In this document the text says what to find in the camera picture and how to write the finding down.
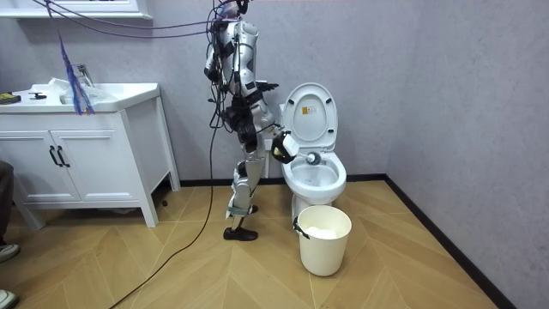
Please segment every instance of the white cabinet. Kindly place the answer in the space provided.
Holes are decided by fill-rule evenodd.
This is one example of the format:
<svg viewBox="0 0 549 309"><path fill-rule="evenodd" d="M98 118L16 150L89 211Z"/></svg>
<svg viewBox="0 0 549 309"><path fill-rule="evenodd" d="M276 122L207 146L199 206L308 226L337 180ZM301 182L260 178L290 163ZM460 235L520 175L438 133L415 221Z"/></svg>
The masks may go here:
<svg viewBox="0 0 549 309"><path fill-rule="evenodd" d="M0 132L0 160L16 167L15 187L24 203L80 201L49 131Z"/></svg>
<svg viewBox="0 0 549 309"><path fill-rule="evenodd" d="M90 17L152 19L147 11L146 0L55 0L53 2ZM64 15L77 17L71 13L66 13L54 4L51 5L51 8ZM0 0L0 17L46 18L49 15L43 6L32 0Z"/></svg>
<svg viewBox="0 0 549 309"><path fill-rule="evenodd" d="M131 166L114 130L54 130L51 135L82 201L136 198L128 181Z"/></svg>
<svg viewBox="0 0 549 309"><path fill-rule="evenodd" d="M0 160L35 229L45 224L36 209L85 208L140 208L154 227L152 191L166 178L180 187L160 97L91 116L0 111Z"/></svg>

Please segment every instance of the bucket handle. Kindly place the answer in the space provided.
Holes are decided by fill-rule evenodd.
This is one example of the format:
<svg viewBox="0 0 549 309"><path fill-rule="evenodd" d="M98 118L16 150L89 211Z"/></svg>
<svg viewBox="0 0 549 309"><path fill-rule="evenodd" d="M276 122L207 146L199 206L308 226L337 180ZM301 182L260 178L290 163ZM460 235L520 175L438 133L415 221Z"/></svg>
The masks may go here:
<svg viewBox="0 0 549 309"><path fill-rule="evenodd" d="M306 233L304 230L302 230L301 227L298 225L298 218L299 218L299 216L296 216L295 219L293 219L293 230L298 232L299 235L301 235L301 236L303 236L307 239L311 239L309 237L309 234Z"/></svg>

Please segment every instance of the humanoid robot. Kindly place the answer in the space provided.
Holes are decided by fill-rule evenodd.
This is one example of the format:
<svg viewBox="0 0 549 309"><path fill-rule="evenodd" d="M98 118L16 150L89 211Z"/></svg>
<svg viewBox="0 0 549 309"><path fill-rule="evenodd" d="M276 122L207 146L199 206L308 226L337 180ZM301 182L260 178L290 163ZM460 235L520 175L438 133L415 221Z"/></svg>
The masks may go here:
<svg viewBox="0 0 549 309"><path fill-rule="evenodd" d="M243 228L242 222L247 215L257 211L251 200L265 161L263 134L273 138L271 154L276 160L287 164L299 154L299 145L275 122L275 116L263 100L262 93L278 85L256 81L258 31L240 16L247 8L248 0L225 2L220 6L216 18L233 21L216 22L210 28L211 48L204 69L208 79L220 88L220 93L232 94L232 104L221 111L221 118L237 132L244 152L244 160L234 169L233 194L227 210L233 223L223 233L224 239L236 240L257 238L257 232Z"/></svg>

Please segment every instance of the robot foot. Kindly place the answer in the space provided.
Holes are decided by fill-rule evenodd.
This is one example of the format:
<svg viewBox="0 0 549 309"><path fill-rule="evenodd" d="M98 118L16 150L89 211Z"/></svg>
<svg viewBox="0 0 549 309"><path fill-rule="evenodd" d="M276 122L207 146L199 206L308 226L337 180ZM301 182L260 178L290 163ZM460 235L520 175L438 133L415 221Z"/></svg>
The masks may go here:
<svg viewBox="0 0 549 309"><path fill-rule="evenodd" d="M257 232L237 227L234 231L230 227L223 232L224 240L252 241L257 239Z"/></svg>

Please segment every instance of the faucet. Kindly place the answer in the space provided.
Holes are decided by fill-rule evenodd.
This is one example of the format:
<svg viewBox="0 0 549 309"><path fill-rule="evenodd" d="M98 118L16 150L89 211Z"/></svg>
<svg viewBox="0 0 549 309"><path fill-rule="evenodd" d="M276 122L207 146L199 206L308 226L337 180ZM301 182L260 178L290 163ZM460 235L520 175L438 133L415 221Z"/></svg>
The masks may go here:
<svg viewBox="0 0 549 309"><path fill-rule="evenodd" d="M78 82L80 82L80 84L95 88L92 77L90 77L85 64L74 64L73 69L74 68L76 68L76 70L73 71L75 72L75 76L78 78Z"/></svg>

